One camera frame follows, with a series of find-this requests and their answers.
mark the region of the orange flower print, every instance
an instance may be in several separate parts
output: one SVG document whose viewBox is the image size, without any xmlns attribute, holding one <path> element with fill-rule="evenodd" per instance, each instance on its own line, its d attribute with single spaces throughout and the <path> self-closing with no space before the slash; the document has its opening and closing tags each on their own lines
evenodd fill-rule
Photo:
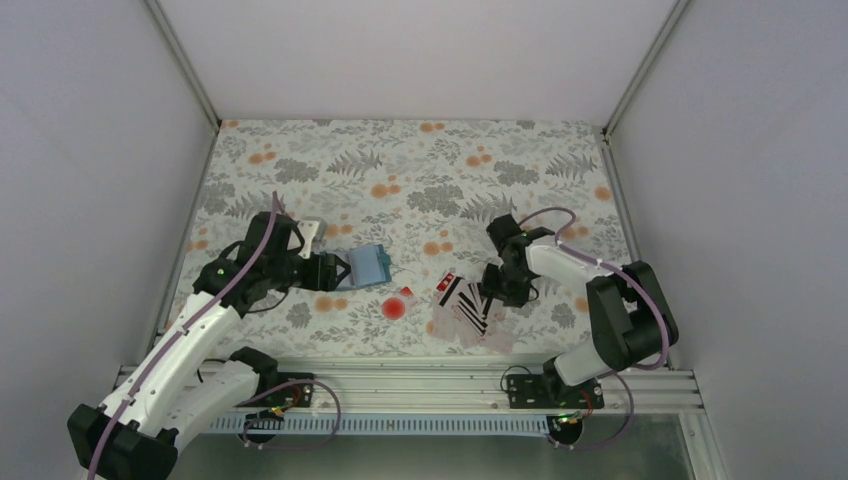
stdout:
<svg viewBox="0 0 848 480">
<path fill-rule="evenodd" d="M 315 300 L 316 312 L 329 312 L 333 309 L 333 299 L 324 295 Z"/>
<path fill-rule="evenodd" d="M 382 183 L 378 183 L 371 187 L 371 196 L 374 198 L 383 198 L 389 193 L 389 189 Z"/>
<path fill-rule="evenodd" d="M 589 301 L 586 300 L 586 297 L 577 297 L 577 300 L 574 301 L 574 308 L 578 312 L 587 313 L 589 311 Z"/>
<path fill-rule="evenodd" d="M 595 197 L 598 200 L 607 201 L 612 198 L 612 192 L 607 187 L 598 187 L 595 189 Z"/>
<path fill-rule="evenodd" d="M 439 254 L 439 244 L 436 242 L 427 242 L 424 244 L 424 253 L 434 257 Z"/>
</svg>

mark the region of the floral tablecloth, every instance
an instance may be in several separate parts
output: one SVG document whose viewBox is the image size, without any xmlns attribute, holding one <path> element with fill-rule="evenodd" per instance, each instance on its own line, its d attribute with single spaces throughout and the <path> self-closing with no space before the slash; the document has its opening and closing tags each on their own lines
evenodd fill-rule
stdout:
<svg viewBox="0 0 848 480">
<path fill-rule="evenodd" d="M 248 315 L 213 355 L 252 346 L 283 356 L 431 356 L 562 352 L 588 338 L 585 292 L 539 279 L 540 298 L 463 348 L 434 338 L 431 300 L 446 272 L 479 280 L 496 251 L 485 228 L 568 206 L 579 222 L 570 242 L 627 261 L 600 151 L 586 123 L 532 121 L 228 120 L 213 153 L 169 318 L 201 267 L 243 238 L 276 190 L 295 219 L 329 224 L 317 250 L 381 243 L 393 282 L 352 292 L 295 289 L 278 308 Z M 531 227 L 556 229 L 549 213 Z M 382 303 L 408 286 L 421 301 L 399 320 Z M 254 308 L 270 306 L 269 295 Z"/>
</svg>

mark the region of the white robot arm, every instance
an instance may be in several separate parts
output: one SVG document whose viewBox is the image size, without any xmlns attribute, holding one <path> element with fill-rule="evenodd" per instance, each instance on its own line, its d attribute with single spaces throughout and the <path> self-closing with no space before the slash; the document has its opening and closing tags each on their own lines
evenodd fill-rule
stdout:
<svg viewBox="0 0 848 480">
<path fill-rule="evenodd" d="M 648 264 L 637 261 L 614 268 L 639 284 L 649 296 L 650 307 L 660 313 L 662 324 L 641 294 L 624 279 L 611 275 L 608 268 L 602 268 L 609 264 L 601 260 L 587 263 L 566 253 L 551 230 L 524 231 L 511 215 L 504 215 L 494 219 L 486 232 L 503 264 L 487 265 L 483 295 L 502 300 L 506 306 L 521 307 L 530 301 L 534 289 L 531 282 L 538 277 L 551 278 L 573 292 L 586 292 L 591 341 L 544 364 L 542 382 L 550 404 L 567 405 L 575 393 L 595 391 L 597 377 L 659 353 L 664 348 L 663 335 L 668 345 L 677 341 L 677 325 Z"/>
<path fill-rule="evenodd" d="M 276 361 L 244 348 L 180 396 L 210 350 L 269 290 L 332 291 L 350 273 L 338 256 L 311 252 L 323 225 L 259 213 L 244 240 L 204 266 L 185 308 L 135 373 L 97 408 L 80 405 L 68 419 L 80 465 L 90 468 L 97 458 L 96 473 L 107 480 L 164 479 L 182 449 L 221 413 L 277 385 Z M 255 263 L 240 273 L 248 259 Z"/>
</svg>

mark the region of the playing card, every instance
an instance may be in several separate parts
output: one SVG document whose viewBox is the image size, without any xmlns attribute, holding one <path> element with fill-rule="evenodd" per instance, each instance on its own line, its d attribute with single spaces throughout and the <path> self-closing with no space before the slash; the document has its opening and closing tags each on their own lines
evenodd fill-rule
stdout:
<svg viewBox="0 0 848 480">
<path fill-rule="evenodd" d="M 433 308 L 433 327 L 428 333 L 446 342 L 452 342 L 456 337 L 456 320 L 444 308 L 438 307 L 438 302 Z"/>
</svg>

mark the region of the white panel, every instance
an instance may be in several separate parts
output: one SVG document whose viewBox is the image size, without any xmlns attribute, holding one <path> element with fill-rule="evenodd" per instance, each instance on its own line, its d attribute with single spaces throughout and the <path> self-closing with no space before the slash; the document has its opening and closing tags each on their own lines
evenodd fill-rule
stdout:
<svg viewBox="0 0 848 480">
<path fill-rule="evenodd" d="M 65 422 L 145 343 L 212 132 L 141 1 L 4 1 L 0 44 L 0 477 L 70 478 Z"/>
<path fill-rule="evenodd" d="M 163 0 L 225 118 L 607 122 L 673 0 Z"/>
<path fill-rule="evenodd" d="M 845 478 L 846 115 L 844 0 L 694 2 L 613 135 L 732 478 Z"/>
</svg>

